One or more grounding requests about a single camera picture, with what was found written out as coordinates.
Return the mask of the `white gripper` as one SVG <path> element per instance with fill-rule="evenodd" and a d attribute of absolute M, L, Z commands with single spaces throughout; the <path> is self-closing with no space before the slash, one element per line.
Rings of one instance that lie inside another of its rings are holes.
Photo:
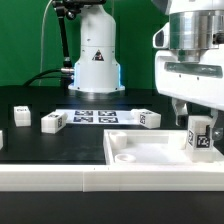
<path fill-rule="evenodd" d="M 177 50 L 169 49 L 169 27 L 164 26 L 153 36 L 155 81 L 160 94 L 172 97 L 176 125 L 186 127 L 187 102 L 213 108 L 206 135 L 221 140 L 224 126 L 218 110 L 224 111 L 224 44 L 215 49 L 202 50 L 198 63 L 179 62 Z"/>

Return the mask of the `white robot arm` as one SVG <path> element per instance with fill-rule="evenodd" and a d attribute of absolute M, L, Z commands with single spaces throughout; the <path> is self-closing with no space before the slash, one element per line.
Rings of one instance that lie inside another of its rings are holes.
<path fill-rule="evenodd" d="M 224 111 L 224 0 L 151 0 L 169 21 L 153 36 L 155 81 L 178 118 L 186 104 Z M 81 52 L 69 88 L 92 97 L 122 91 L 115 21 L 101 6 L 81 11 Z"/>

